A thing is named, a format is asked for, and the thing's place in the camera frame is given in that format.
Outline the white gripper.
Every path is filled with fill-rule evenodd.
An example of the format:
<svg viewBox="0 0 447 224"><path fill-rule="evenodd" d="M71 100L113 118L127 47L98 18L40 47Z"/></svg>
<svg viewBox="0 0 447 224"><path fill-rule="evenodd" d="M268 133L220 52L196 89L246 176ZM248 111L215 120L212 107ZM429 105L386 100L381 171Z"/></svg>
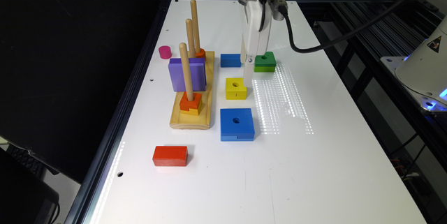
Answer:
<svg viewBox="0 0 447 224"><path fill-rule="evenodd" d="M254 57L267 52L272 20L271 8L254 0L239 0L242 17L240 62L244 64L243 83L251 87Z"/></svg>

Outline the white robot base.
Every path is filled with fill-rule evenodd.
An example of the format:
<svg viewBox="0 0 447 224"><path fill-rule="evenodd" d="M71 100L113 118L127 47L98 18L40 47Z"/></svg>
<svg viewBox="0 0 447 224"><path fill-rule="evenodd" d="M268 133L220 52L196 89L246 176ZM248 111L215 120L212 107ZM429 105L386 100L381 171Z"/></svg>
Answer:
<svg viewBox="0 0 447 224"><path fill-rule="evenodd" d="M422 111L446 112L446 20L410 55L382 57L381 62Z"/></svg>

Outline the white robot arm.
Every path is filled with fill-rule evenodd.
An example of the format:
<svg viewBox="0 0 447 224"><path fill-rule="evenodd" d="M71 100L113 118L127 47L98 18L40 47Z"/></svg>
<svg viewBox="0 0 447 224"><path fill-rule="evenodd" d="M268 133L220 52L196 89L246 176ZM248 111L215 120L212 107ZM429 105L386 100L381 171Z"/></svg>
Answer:
<svg viewBox="0 0 447 224"><path fill-rule="evenodd" d="M240 60L244 64L244 86L250 87L255 58L267 52L273 20L281 21L281 9L286 0L238 0L242 18L242 46Z"/></svg>

